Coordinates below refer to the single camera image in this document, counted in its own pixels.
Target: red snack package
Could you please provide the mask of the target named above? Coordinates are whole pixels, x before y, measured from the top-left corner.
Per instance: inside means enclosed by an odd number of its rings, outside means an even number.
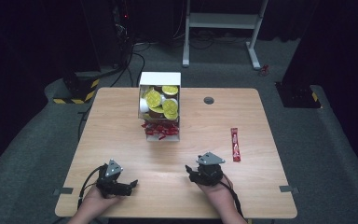
[[[231,128],[232,160],[241,161],[240,145],[238,143],[238,128]]]

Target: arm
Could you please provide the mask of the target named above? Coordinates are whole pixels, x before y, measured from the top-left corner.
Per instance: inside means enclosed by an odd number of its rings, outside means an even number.
[[[105,199],[97,187],[92,186],[83,203],[80,205],[77,212],[69,220],[68,224],[88,224],[94,218],[102,214],[108,207],[113,204],[119,203],[124,197],[116,196],[113,198]]]
[[[231,181],[224,176],[222,182],[233,186]],[[245,219],[238,213],[231,193],[223,185],[215,186],[199,185],[199,188],[206,194],[211,205],[216,209],[225,224],[246,224]]]

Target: dispenser box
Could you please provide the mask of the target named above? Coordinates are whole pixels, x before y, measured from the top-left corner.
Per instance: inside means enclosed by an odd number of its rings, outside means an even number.
[[[181,74],[143,72],[139,82],[138,118],[147,141],[179,141]]]

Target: wooden tabletop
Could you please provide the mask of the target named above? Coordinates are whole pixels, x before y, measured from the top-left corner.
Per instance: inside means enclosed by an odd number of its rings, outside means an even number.
[[[64,183],[74,190],[61,194],[57,216],[71,217],[87,176],[114,159],[124,168],[119,183],[139,182],[104,217],[218,217],[185,168],[197,169],[198,155],[208,151],[226,160],[221,167],[234,183],[245,217],[296,216],[291,192],[279,188],[288,183],[256,90],[182,88],[178,142],[145,140],[138,95],[136,88],[98,90]],[[203,102],[207,96],[214,98],[212,105]],[[238,128],[241,162],[232,160],[231,128]]]

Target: white metal frame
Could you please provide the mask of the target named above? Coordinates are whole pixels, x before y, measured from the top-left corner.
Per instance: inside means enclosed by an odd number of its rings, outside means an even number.
[[[183,67],[190,66],[190,47],[189,33],[190,27],[209,27],[209,28],[232,28],[232,29],[252,29],[252,39],[246,42],[252,66],[255,70],[261,68],[260,63],[255,55],[255,41],[264,18],[267,3],[269,0],[263,0],[260,11],[257,15],[245,14],[219,14],[219,13],[191,13],[190,0],[187,0],[186,8],[186,34],[183,49]]]

